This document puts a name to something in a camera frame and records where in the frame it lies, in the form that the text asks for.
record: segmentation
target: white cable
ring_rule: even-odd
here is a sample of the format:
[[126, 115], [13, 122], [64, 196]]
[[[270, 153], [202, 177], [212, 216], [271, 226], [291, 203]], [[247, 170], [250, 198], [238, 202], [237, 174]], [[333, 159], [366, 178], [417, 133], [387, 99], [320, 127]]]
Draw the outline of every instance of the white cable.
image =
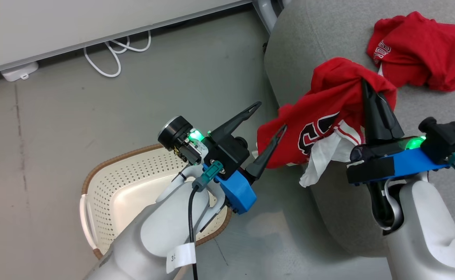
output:
[[[108, 73], [105, 73], [103, 71], [101, 71], [101, 69], [99, 69], [96, 64], [94, 64], [94, 62], [92, 62], [92, 60], [89, 58], [89, 55], [87, 55], [87, 50], [86, 48], [84, 48], [84, 55], [85, 55], [85, 58], [87, 58], [87, 61], [89, 62], [89, 64], [92, 65], [92, 67], [94, 67], [94, 69], [96, 69], [96, 71], [99, 72], [99, 74], [105, 76], [105, 77], [108, 77], [108, 78], [115, 78], [117, 77], [118, 75], [120, 75], [120, 72], [122, 71], [122, 65], [120, 64], [120, 59], [118, 59], [117, 57], [117, 54], [121, 54], [121, 53], [125, 53], [128, 49], [131, 50], [131, 51], [136, 51], [138, 53], [142, 53], [143, 51], [149, 49], [149, 46], [151, 45], [151, 31], [148, 30], [148, 44], [147, 46], [144, 48], [144, 49], [136, 49], [136, 48], [133, 48], [130, 45], [131, 43], [131, 39], [127, 36], [127, 42], [126, 44], [122, 44], [118, 41], [115, 41], [115, 40], [111, 40], [111, 41], [107, 41], [107, 42], [104, 42], [105, 45], [108, 47], [108, 49], [110, 50], [111, 54], [113, 54], [113, 57], [115, 57], [115, 60], [117, 61], [117, 65], [118, 65], [118, 71], [117, 73], [115, 74], [108, 74]], [[121, 50], [115, 50], [113, 49], [111, 46], [110, 46], [110, 43], [109, 42], [112, 42], [112, 43], [115, 43], [119, 46], [121, 46], [123, 49]]]

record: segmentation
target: green led indicator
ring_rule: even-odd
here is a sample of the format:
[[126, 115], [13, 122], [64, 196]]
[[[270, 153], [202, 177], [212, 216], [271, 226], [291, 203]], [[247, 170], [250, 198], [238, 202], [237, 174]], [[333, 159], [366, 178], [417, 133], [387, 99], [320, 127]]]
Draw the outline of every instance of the green led indicator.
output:
[[201, 141], [203, 140], [205, 137], [203, 136], [203, 134], [201, 134], [201, 132], [199, 130], [195, 130], [193, 132], [190, 133], [190, 135], [188, 136], [188, 138], [190, 140], [192, 139], [196, 139], [198, 141]]
[[411, 140], [409, 140], [409, 142], [407, 142], [406, 150], [421, 147], [421, 143], [423, 143], [424, 140], [426, 140], [426, 136], [412, 138]]

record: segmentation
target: concrete floor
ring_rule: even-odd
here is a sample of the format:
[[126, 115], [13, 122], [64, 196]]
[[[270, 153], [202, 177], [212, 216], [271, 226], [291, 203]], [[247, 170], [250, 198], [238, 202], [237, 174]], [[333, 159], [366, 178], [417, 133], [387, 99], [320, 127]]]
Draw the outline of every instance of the concrete floor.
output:
[[[254, 149], [256, 129], [277, 109], [263, 71], [267, 38], [248, 6], [153, 32], [148, 51], [119, 55], [122, 74], [114, 79], [81, 51], [41, 61], [26, 81], [0, 79], [0, 280], [83, 278], [96, 263], [79, 221], [85, 176], [155, 144], [171, 117], [207, 131], [260, 100], [236, 131]], [[102, 50], [91, 58], [114, 70]], [[197, 249], [200, 279], [391, 279], [385, 259], [353, 257], [332, 240], [298, 185], [301, 172], [265, 173], [251, 211]]]

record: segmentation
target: white plastic basket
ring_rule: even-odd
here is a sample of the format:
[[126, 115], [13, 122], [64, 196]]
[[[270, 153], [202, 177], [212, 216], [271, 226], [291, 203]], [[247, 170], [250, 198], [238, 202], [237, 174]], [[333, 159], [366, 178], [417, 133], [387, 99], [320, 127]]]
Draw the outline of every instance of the white plastic basket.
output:
[[[137, 149], [96, 166], [83, 184], [80, 221], [87, 242], [100, 259], [112, 241], [183, 169], [185, 163], [161, 145]], [[210, 195], [210, 203], [215, 197]], [[224, 207], [203, 232], [197, 246], [227, 226], [231, 209]]]

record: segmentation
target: gray sofa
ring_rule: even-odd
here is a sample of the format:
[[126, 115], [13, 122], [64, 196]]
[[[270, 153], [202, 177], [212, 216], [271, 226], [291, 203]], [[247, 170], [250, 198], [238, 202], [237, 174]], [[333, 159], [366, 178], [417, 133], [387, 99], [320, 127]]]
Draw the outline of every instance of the gray sofa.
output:
[[[365, 52], [375, 22], [412, 11], [455, 23], [455, 0], [293, 0], [279, 16], [265, 55], [279, 105], [295, 103], [310, 89], [313, 69], [333, 57], [375, 70]], [[425, 117], [455, 121], [455, 92], [402, 87], [395, 114], [406, 135], [419, 135], [417, 127]], [[431, 172], [430, 180], [455, 220], [455, 171]], [[327, 229], [345, 250], [366, 257], [385, 255], [369, 193], [365, 186], [347, 184], [343, 163], [331, 163], [311, 191]]]

